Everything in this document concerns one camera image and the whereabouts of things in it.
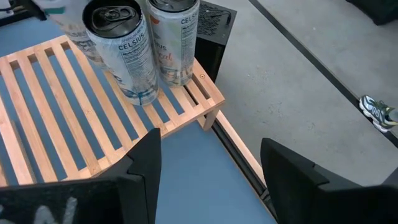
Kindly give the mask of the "black computer case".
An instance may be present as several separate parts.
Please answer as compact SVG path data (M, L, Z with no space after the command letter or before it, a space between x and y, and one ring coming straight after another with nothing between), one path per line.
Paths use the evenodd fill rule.
M237 11L200 1L195 58L216 81Z

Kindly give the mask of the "wooden slatted shelf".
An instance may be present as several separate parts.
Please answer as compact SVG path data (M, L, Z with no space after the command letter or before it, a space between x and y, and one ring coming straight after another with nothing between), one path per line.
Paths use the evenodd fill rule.
M75 69L66 55L67 50L71 50L76 57L88 84L94 91L95 97L121 143L120 148L115 149L113 147L105 128L83 89L81 81L78 79ZM95 150L89 144L55 69L50 63L51 56L57 59L64 72L73 95L77 99L103 152L102 158L95 156ZM62 112L62 116L72 133L77 149L85 162L85 166L82 169L78 168L71 149L68 147L60 126L56 122L55 114L51 110L37 74L34 72L33 63L40 65ZM32 95L68 180L87 179L102 174L113 164L120 161L128 150L137 144L137 139L128 135L88 59L68 37L62 35L0 57L0 76L3 77L6 91L18 117L18 121L11 119L7 113L4 100L0 97L0 136L18 184L33 184L38 180L55 182L58 178L55 172L55 164L50 160L50 156L40 137L38 126L34 122L17 82L16 70L22 72L22 76L27 83L28 90ZM220 113L221 105L224 103L224 96L198 62L195 62L193 72L192 80L185 86L164 87L159 90L157 99L167 115L168 121L161 120L154 105L149 104L143 107L146 117L156 128L160 129L162 137L169 136L194 121L199 122L203 129L210 129Z

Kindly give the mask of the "black object on floor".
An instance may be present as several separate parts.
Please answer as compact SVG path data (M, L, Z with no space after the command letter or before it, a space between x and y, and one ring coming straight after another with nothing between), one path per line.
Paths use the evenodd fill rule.
M398 20L398 0L346 0L380 26Z

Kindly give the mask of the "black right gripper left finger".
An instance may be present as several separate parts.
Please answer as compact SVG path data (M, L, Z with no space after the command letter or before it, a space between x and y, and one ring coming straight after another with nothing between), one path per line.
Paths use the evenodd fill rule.
M0 188L0 224L155 224L160 129L97 177Z

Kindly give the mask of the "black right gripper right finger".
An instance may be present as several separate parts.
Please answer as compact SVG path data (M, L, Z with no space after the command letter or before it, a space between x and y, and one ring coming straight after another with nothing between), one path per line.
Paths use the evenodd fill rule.
M271 138L261 166L278 224L398 224L398 186L363 187Z

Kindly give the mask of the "person's grey sneaker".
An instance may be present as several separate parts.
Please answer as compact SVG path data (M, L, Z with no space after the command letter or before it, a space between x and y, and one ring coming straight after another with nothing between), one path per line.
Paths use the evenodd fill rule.
M363 95L359 99L359 107L366 117L372 119L374 127L382 133L398 126L398 108L390 107L381 100L376 101L369 95Z

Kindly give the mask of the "white Celsius can black lid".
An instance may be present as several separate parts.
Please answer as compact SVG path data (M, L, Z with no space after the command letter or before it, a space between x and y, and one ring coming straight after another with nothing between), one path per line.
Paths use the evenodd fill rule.
M146 0L161 79L186 85L193 76L200 0Z
M145 16L135 0L91 0L83 23L124 96L148 105L159 92Z
M102 70L108 67L88 37L82 15L91 0L33 0L44 14L57 23L65 35L85 56Z

